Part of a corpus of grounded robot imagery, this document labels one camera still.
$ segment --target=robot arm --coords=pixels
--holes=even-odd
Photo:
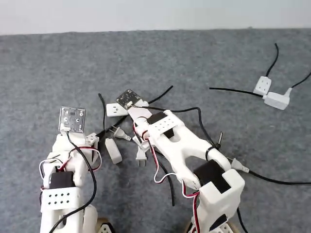
[[[68,139],[70,137],[71,141],[83,150],[90,165],[95,163],[100,156],[99,153],[95,152],[99,139],[94,133],[86,137],[83,134],[83,125],[81,124],[84,124],[84,115],[85,110],[83,109],[66,107],[61,109],[61,133],[57,135],[52,152],[48,155],[47,161],[49,163],[43,163],[40,233],[50,233],[59,219],[84,204],[82,186],[88,173],[88,167],[83,157]],[[66,221],[59,224],[53,232],[95,233],[97,217],[95,207],[89,205],[84,211],[67,217]]]
[[[127,104],[136,133],[167,158],[178,180],[187,187],[199,190],[200,204],[197,208],[194,204],[190,232],[221,232],[240,204],[243,178],[231,169],[224,155],[209,142],[197,137],[170,110],[152,115],[148,109],[137,108],[139,105],[135,102],[119,103],[123,103],[123,107]],[[185,164],[185,159],[190,156],[206,163],[192,172]]]

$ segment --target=white power adapter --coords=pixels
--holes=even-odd
[[[108,117],[120,117],[128,115],[127,110],[118,103],[106,104],[106,111]]]
[[[110,158],[112,160],[113,164],[117,164],[122,161],[121,153],[117,147],[117,144],[112,138],[106,138],[105,145],[107,148],[107,151],[110,155]]]
[[[284,95],[280,95],[278,93],[269,92],[267,95],[264,95],[262,98],[264,99],[264,103],[280,109],[284,110],[288,104],[290,103],[290,94],[291,94],[292,88],[288,88],[286,93]]]
[[[255,86],[253,93],[259,95],[267,95],[271,86],[271,79],[265,76],[261,76]]]

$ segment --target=white plastic bracket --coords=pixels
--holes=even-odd
[[[77,209],[80,207],[80,199],[81,189],[78,187],[45,189],[42,192],[41,212]]]

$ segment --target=gray carpet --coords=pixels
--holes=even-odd
[[[285,111],[247,94],[208,90],[221,86],[252,90],[280,47],[270,74],[271,91],[284,93],[311,69],[311,30],[219,30],[175,32],[65,33],[0,37],[0,232],[39,232],[38,164],[52,149],[61,105],[87,108],[86,133],[100,132],[107,102],[131,88],[146,100],[174,89],[154,106],[200,106],[213,138],[225,132],[222,152],[236,156],[268,177],[311,180],[311,80],[292,91]],[[179,116],[204,137],[197,113]],[[116,119],[108,119],[111,124]],[[131,132],[130,123],[123,124]],[[136,146],[117,141],[123,155],[116,166],[104,153],[96,173],[94,200],[117,232],[179,233],[191,216],[174,180],[153,183],[155,166],[138,168]],[[189,161],[191,167],[202,161]],[[308,232],[309,187],[281,186],[243,174],[241,213],[250,233]],[[91,179],[84,188],[91,195]]]

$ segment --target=electrical plug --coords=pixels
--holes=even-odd
[[[239,160],[237,160],[236,158],[233,159],[232,163],[231,163],[231,168],[235,169],[235,170],[239,170],[239,171],[243,171],[245,173],[249,172],[249,168],[245,167]]]
[[[278,93],[269,92],[267,95],[264,95],[262,98],[264,99],[264,103],[280,109],[284,110],[288,104],[290,103],[290,94],[291,94],[292,88],[288,88],[286,93],[284,95],[280,95]]]
[[[136,154],[136,161],[138,163],[138,166],[146,166],[146,153],[138,146],[138,151]]]
[[[113,131],[113,130],[109,130],[109,131],[111,131],[111,132],[113,132],[113,136],[114,137],[118,137],[118,138],[123,138],[123,139],[125,139],[125,140],[127,140],[127,141],[131,141],[131,137],[129,136],[129,135],[127,135],[125,132],[124,132],[124,130],[123,129],[121,129],[120,127],[114,127],[114,126],[112,126],[114,129],[116,129],[115,131]]]

